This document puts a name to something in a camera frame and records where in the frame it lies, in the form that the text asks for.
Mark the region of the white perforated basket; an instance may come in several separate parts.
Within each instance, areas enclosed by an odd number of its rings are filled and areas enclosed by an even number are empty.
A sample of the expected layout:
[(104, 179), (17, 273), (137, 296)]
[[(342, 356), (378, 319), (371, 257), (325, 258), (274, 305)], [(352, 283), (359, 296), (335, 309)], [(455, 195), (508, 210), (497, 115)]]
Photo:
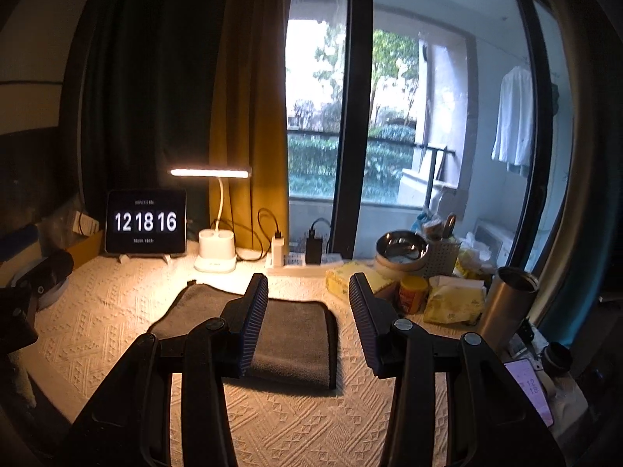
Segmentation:
[(422, 268), (422, 275), (426, 278), (437, 275), (452, 275), (459, 249), (460, 241), (455, 237), (429, 241), (429, 250)]

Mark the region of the grey plastic basin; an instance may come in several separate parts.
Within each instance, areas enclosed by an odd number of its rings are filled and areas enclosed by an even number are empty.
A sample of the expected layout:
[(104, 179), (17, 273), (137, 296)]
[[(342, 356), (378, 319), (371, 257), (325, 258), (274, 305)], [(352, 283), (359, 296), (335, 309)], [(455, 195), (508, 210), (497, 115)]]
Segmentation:
[(59, 251), (29, 263), (13, 277), (9, 285), (12, 288), (27, 288), (35, 299), (37, 309), (42, 310), (61, 298), (73, 269), (74, 259), (71, 254)]

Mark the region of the white charger plug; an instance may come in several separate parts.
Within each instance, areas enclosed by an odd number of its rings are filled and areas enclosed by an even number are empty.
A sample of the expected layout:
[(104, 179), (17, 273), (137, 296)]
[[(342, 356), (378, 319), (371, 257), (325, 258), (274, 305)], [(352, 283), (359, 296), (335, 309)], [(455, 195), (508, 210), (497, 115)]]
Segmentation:
[(276, 231), (271, 238), (271, 265), (274, 268), (282, 268), (284, 266), (284, 246), (285, 239), (280, 231)]

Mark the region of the orange can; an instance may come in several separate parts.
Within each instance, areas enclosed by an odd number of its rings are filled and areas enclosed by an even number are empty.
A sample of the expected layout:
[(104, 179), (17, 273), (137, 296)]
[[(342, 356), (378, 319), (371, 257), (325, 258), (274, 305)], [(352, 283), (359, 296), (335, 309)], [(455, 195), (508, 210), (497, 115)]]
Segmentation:
[(417, 275), (402, 277), (398, 292), (402, 311), (406, 314), (417, 313), (421, 305), (426, 301), (429, 289), (427, 278)]

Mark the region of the mustard yellow curtain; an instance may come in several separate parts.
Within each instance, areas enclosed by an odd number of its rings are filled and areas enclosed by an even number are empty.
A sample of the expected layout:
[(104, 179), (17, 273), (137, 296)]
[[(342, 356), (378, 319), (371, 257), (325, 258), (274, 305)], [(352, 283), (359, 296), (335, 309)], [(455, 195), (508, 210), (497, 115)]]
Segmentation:
[[(288, 232), (285, 46), (290, 0), (226, 0), (209, 123), (215, 167), (250, 168), (226, 181), (223, 215), (236, 245), (261, 247), (260, 231), (276, 219)], [(209, 188), (218, 215), (218, 186)]]

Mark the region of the black power adapter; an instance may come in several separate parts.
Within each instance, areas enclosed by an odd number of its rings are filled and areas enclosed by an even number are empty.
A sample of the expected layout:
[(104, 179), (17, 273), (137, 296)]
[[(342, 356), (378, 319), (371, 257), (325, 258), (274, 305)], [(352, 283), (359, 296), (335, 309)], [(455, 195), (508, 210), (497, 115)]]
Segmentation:
[(305, 243), (306, 265), (317, 266), (322, 262), (323, 239), (316, 235), (316, 231), (310, 228), (307, 232)]

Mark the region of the steel thermos bottle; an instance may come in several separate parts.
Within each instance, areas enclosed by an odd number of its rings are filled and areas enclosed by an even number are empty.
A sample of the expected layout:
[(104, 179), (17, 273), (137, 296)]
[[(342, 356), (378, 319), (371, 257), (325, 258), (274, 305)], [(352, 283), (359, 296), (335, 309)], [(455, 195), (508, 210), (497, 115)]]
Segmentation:
[(485, 299), (478, 333), (500, 354), (526, 320), (540, 290), (537, 277), (512, 267), (499, 267)]

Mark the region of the tablet showing clock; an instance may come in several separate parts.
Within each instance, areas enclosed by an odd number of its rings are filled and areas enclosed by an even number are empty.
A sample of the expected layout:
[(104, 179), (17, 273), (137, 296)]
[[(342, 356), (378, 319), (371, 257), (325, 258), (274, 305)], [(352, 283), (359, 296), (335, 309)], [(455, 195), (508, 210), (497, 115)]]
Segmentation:
[(104, 252), (130, 256), (179, 256), (186, 251), (185, 190), (119, 190), (109, 194)]

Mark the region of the white knitted table cloth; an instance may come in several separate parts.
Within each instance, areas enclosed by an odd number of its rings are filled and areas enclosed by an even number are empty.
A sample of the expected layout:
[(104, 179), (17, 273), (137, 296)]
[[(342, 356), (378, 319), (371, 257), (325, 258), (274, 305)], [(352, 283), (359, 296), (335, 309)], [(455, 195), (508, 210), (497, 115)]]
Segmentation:
[[(70, 276), (61, 298), (38, 312), (39, 339), (21, 355), (35, 385), (68, 420), (134, 339), (169, 309), (188, 281), (243, 293), (259, 263), (227, 274), (196, 271), (195, 257), (165, 263), (98, 256)], [(226, 384), (236, 459), (242, 466), (377, 466), (389, 422), (394, 383), (366, 365), (350, 305), (321, 277), (268, 278), (272, 298), (323, 302), (339, 333), (336, 391), (317, 397), (298, 388), (267, 388), (249, 378)]]

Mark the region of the dark green curtain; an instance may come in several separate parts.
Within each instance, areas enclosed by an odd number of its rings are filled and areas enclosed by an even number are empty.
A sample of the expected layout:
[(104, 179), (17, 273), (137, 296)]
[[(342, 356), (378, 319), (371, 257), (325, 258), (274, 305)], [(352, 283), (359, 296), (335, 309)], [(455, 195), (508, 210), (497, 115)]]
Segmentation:
[(88, 0), (93, 9), (80, 114), (86, 211), (110, 192), (173, 188), (206, 165), (226, 0)]

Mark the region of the stainless steel bowl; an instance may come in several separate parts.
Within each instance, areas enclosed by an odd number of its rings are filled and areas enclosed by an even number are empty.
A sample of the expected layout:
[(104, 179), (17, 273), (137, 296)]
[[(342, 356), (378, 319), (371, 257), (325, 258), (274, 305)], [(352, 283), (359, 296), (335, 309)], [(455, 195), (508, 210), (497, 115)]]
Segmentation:
[(376, 242), (376, 262), (396, 271), (419, 271), (429, 258), (430, 245), (422, 235), (409, 231), (387, 232)]

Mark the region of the white power strip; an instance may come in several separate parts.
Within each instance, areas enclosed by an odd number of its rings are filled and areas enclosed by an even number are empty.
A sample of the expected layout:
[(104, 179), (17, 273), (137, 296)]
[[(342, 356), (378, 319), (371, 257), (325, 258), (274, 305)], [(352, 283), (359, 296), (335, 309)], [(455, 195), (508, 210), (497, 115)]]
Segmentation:
[(343, 265), (344, 260), (338, 253), (322, 253), (320, 256), (307, 256), (305, 253), (289, 253), (284, 257), (285, 266), (306, 267), (322, 266), (336, 267)]

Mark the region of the cardboard box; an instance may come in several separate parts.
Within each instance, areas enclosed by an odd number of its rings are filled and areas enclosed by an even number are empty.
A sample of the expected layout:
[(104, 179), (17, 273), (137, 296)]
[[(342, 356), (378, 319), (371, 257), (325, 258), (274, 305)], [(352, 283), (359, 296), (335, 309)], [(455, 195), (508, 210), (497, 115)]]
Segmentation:
[(73, 269), (77, 270), (90, 260), (101, 255), (104, 251), (104, 231), (100, 230), (97, 233), (83, 238), (81, 241), (76, 242), (75, 245), (68, 247), (67, 252), (72, 256)]

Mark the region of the yellow wipes pack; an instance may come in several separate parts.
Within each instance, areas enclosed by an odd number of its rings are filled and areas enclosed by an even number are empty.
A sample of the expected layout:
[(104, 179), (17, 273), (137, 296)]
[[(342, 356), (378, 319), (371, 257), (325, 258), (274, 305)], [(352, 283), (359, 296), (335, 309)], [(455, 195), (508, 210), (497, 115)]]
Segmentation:
[(485, 308), (485, 288), (433, 287), (423, 311), (423, 321), (432, 324), (475, 324)]

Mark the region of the purple and grey towel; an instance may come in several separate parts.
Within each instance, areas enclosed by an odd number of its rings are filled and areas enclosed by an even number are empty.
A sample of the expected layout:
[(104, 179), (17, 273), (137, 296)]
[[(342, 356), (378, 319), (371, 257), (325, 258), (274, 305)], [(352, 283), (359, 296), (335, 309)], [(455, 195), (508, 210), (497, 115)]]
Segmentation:
[[(219, 316), (235, 298), (234, 293), (190, 281), (148, 331), (159, 339), (185, 335)], [(334, 313), (322, 302), (270, 299), (246, 375), (318, 391), (336, 389), (338, 326)]]

